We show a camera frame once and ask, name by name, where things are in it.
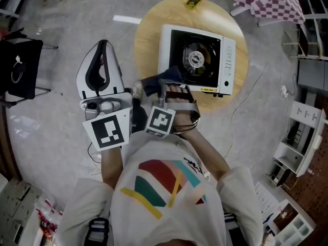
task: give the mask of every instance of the round wooden table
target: round wooden table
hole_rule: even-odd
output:
[[[193,91],[199,110],[208,112],[228,103],[241,89],[248,70],[248,51],[240,27],[221,7],[203,0],[194,10],[184,6],[186,0],[164,0],[143,17],[135,35],[134,55],[141,79],[157,74],[160,33],[163,24],[209,31],[236,41],[236,69],[231,96],[213,97]]]

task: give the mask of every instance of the electrical cable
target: electrical cable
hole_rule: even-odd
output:
[[[296,86],[295,86],[295,82],[294,82],[294,76],[296,77],[296,79],[297,79],[297,76],[296,76],[296,74],[295,73],[293,73],[293,76],[292,76],[292,80],[293,80],[293,85],[294,85],[294,93],[292,94],[291,92],[289,92],[289,94],[291,95],[291,96],[294,96],[295,95],[295,90],[296,90]]]
[[[101,163],[101,162],[95,161],[95,160],[92,158],[94,155],[97,155],[97,153],[96,153],[96,154],[93,154],[93,155],[90,155],[90,153],[89,153],[89,149],[90,149],[91,145],[92,145],[92,143],[90,143],[90,145],[89,145],[89,147],[88,147],[88,155],[89,155],[89,157],[93,160],[93,162],[95,162],[95,163]]]
[[[282,87],[282,76],[281,76],[281,72],[279,72],[279,75],[280,75],[280,88]],[[295,84],[294,84],[294,93],[293,94],[291,94],[291,96],[293,96],[294,94],[295,94],[295,90],[296,90],[296,86],[295,86]],[[280,96],[279,96],[279,99],[287,106],[287,115],[289,114],[289,105],[284,101],[287,97],[285,97],[285,98],[282,98],[281,97],[282,96],[282,92],[280,93]],[[285,132],[284,132],[284,135],[283,135],[283,138],[286,136],[286,133],[287,133],[287,130],[288,130],[288,128],[289,128],[289,126],[288,126],[288,124],[289,124],[289,118],[287,118],[287,122],[286,122],[286,130],[285,130]],[[262,155],[251,167],[250,167],[250,169],[251,168],[253,168],[253,166],[255,166],[255,164],[256,163],[258,163],[260,160],[262,160],[263,159],[263,157],[267,154],[268,152],[265,152],[264,153],[264,155]]]
[[[16,62],[12,68],[14,68],[17,64],[21,64],[21,62]],[[18,82],[20,81],[20,79],[22,78],[22,75],[23,75],[22,72],[19,73],[19,77],[18,77],[18,79],[17,79],[17,80],[14,80],[14,78],[13,78],[13,76],[12,76],[12,72],[11,72],[11,81],[12,81],[13,83],[15,83],[15,84],[18,83]]]
[[[263,75],[265,69],[267,68],[267,65],[268,65],[268,64],[265,65],[265,67],[264,67],[264,69],[263,69],[261,75],[260,75],[260,76],[258,77],[258,79],[255,81],[255,83],[254,83],[254,85],[253,85],[253,87],[252,87],[250,93],[248,94],[247,98],[246,98],[242,103],[240,103],[239,106],[238,106],[238,107],[235,109],[235,111],[232,113],[232,117],[231,117],[231,121],[230,121],[230,127],[231,127],[231,129],[232,129],[232,132],[234,133],[234,139],[233,139],[233,141],[232,141],[232,143],[231,143],[231,146],[230,146],[228,152],[226,153],[226,155],[225,155],[223,158],[226,158],[226,156],[229,154],[229,152],[230,152],[230,150],[231,150],[231,148],[232,148],[232,146],[233,146],[233,144],[234,144],[234,142],[235,142],[235,130],[234,130],[234,128],[232,127],[232,120],[233,120],[233,118],[234,118],[234,115],[235,115],[236,111],[242,106],[242,104],[244,104],[244,103],[249,99],[250,95],[251,95],[252,92],[253,92],[253,89],[254,89],[256,83],[260,80],[260,78],[262,77],[262,75]]]
[[[91,145],[92,145],[92,143],[90,143],[90,145],[89,145],[89,147],[88,147],[88,149],[87,149],[87,150],[88,150],[88,155],[89,155],[89,157],[91,158],[92,163],[94,164],[94,166],[96,167],[96,170],[97,170],[98,168],[97,168],[97,165],[96,165],[95,163],[101,163],[101,162],[95,161],[95,160],[92,158],[94,155],[97,155],[97,153],[95,153],[95,154],[93,154],[93,155],[90,155],[89,150],[90,150]],[[101,174],[101,172],[98,173],[98,174],[92,174],[93,172],[91,172],[91,173],[89,174],[89,176],[97,176],[97,175],[100,175],[100,174]]]

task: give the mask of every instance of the gray floor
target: gray floor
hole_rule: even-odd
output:
[[[67,202],[76,180],[90,177],[95,168],[87,154],[90,141],[78,105],[75,76],[79,65],[98,40],[107,38],[115,47],[125,85],[132,86],[138,79],[133,54],[137,25],[115,22],[112,18],[115,14],[142,18],[160,1],[27,0],[22,8],[17,27],[25,27],[25,33],[57,44],[59,49],[44,50],[39,64],[37,84],[50,87],[52,92],[8,110],[10,137],[23,178],[52,192],[61,206]],[[233,0],[211,1],[227,11],[233,8]],[[247,79],[228,105],[202,114],[198,128],[225,156],[233,142],[232,114],[251,93],[234,114],[235,141],[227,160],[232,166],[241,163],[250,167],[256,180],[285,134],[288,107],[279,99],[280,88],[285,84],[293,92],[292,74],[297,62],[288,58],[281,43],[286,36],[284,30],[290,33],[289,29],[295,25],[277,23],[259,28],[257,19],[249,12],[235,19],[249,50]],[[290,105],[292,97],[285,102]]]

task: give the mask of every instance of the hand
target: hand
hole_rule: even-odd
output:
[[[187,94],[187,90],[185,88],[181,88],[179,86],[173,86],[173,85],[170,86],[166,85],[166,91],[181,92]],[[181,98],[168,98],[167,101],[169,103],[189,103],[188,100],[181,99]],[[173,121],[173,126],[175,127],[175,131],[180,132],[180,131],[191,129],[194,127],[194,125],[192,124],[193,123],[191,122],[190,119],[190,111],[177,111],[175,113],[174,121]]]

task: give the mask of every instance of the checkered tablecloth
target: checkered tablecloth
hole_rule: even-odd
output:
[[[297,24],[305,21],[298,0],[235,0],[234,6],[249,8],[255,17],[281,19]]]

